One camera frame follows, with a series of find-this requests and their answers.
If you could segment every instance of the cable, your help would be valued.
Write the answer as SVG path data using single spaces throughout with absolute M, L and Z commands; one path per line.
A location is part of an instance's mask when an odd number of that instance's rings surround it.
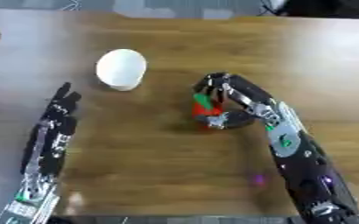
M 261 12 L 261 13 L 258 13 L 258 14 L 256 15 L 256 17 L 261 17 L 261 16 L 265 15 L 265 13 L 267 13 L 267 12 L 268 12 L 268 11 L 265 10 L 265 11 L 263 11 L 263 12 Z
M 265 8 L 265 11 L 261 13 L 261 15 L 265 14 L 267 11 L 272 13 L 272 15 L 277 16 L 277 13 L 271 8 L 272 3 L 270 2 L 270 5 L 268 5 L 264 0 L 260 0 L 261 4 L 263 5 L 263 8 Z

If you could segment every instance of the wire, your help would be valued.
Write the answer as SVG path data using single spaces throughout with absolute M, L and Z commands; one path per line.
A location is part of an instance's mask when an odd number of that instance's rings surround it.
M 263 11 L 263 12 L 261 12 L 261 13 L 258 13 L 258 14 L 256 15 L 256 17 L 261 17 L 261 16 L 265 15 L 265 13 L 267 13 L 267 12 L 268 12 L 268 11 L 265 10 L 265 11 Z
M 262 12 L 262 15 L 265 14 L 267 11 L 269 11 L 270 13 L 272 13 L 273 15 L 277 16 L 277 13 L 271 8 L 272 7 L 272 3 L 270 2 L 270 5 L 268 5 L 267 3 L 265 3 L 264 0 L 260 0 L 261 4 L 263 5 L 263 8 L 265 8 L 265 11 Z
M 125 217 L 123 218 L 123 221 L 121 222 L 121 224 L 125 224 L 128 221 L 129 217 Z

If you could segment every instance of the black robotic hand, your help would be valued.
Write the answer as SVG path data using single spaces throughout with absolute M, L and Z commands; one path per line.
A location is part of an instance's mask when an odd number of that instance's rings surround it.
M 73 117 L 81 96 L 69 94 L 65 83 L 50 100 L 32 129 L 21 165 L 21 186 L 14 199 L 0 213 L 0 224 L 46 223 L 60 200 L 58 176 L 65 150 L 75 132 Z
M 81 96 L 72 92 L 69 94 L 71 84 L 65 83 L 59 88 L 50 100 L 45 112 L 32 129 L 30 139 L 25 146 L 21 173 L 25 174 L 28 164 L 39 161 L 39 172 L 44 176 L 57 177 L 65 159 L 65 147 L 74 134 L 77 121 L 73 112 L 77 108 L 77 101 Z
M 307 133 L 295 111 L 239 75 L 212 73 L 194 91 L 214 89 L 242 109 L 220 116 L 197 117 L 209 127 L 226 129 L 260 120 L 267 130 L 271 154 L 285 186 L 306 223 L 359 223 L 358 207 L 341 175 L 322 148 Z

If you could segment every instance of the robotic arm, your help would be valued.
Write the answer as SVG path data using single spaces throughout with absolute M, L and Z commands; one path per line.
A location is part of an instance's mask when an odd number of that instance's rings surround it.
M 60 200 L 58 177 L 75 132 L 73 117 L 81 96 L 64 84 L 32 129 L 21 165 L 23 180 L 15 198 L 0 213 L 0 224 L 46 223 Z
M 295 111 L 241 76 L 212 73 L 194 86 L 211 96 L 216 89 L 238 103 L 240 110 L 198 115 L 211 128 L 228 129 L 259 119 L 265 126 L 271 154 L 300 216 L 308 224 L 359 224 L 358 207 L 323 149 L 307 133 Z

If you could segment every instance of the white cup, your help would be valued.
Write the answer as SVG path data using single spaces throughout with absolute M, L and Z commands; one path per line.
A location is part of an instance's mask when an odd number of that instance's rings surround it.
M 96 64 L 98 78 L 119 91 L 136 88 L 143 79 L 147 61 L 139 52 L 119 49 L 106 53 Z

